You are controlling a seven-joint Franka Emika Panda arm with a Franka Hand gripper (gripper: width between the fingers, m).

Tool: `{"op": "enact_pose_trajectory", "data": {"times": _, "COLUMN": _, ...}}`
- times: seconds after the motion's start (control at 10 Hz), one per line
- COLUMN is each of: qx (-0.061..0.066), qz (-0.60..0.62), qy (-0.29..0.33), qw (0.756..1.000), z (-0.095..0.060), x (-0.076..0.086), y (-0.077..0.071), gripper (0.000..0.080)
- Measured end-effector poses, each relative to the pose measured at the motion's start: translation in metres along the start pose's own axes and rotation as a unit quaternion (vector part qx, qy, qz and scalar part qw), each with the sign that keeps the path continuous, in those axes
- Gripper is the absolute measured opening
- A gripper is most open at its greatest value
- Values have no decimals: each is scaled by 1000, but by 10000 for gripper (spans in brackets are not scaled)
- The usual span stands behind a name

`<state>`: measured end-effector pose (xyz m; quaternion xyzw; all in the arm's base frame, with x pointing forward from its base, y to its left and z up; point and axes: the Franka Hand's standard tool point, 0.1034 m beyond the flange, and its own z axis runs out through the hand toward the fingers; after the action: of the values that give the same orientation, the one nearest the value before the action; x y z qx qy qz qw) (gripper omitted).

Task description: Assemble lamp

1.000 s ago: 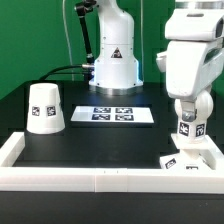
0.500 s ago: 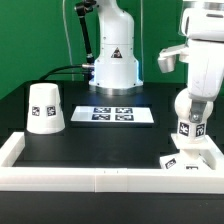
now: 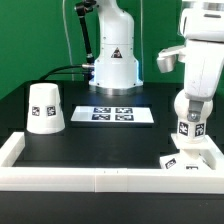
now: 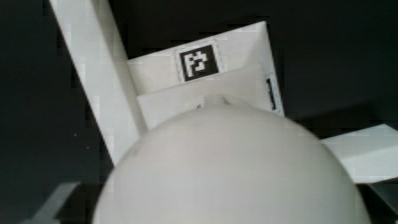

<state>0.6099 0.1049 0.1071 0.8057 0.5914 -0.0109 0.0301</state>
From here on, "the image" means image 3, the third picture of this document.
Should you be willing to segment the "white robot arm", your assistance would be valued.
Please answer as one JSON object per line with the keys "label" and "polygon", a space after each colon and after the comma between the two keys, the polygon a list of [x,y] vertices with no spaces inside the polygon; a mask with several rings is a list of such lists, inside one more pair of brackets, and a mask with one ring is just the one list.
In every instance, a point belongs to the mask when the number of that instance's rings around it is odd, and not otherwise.
{"label": "white robot arm", "polygon": [[[94,62],[90,85],[101,90],[129,90],[140,86],[138,62],[133,54],[134,21],[116,0],[96,0],[100,22],[100,54]],[[224,0],[182,0],[179,34],[185,43],[159,52],[163,73],[185,64],[184,99],[187,120],[202,119],[224,68]]]}

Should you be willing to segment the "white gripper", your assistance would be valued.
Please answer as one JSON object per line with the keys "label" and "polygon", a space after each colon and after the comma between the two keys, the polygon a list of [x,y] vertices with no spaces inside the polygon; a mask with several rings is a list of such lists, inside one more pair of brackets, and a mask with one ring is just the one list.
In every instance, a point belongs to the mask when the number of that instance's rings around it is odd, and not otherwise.
{"label": "white gripper", "polygon": [[184,91],[190,99],[187,114],[190,122],[200,121],[203,102],[213,98],[223,67],[223,43],[186,42]]}

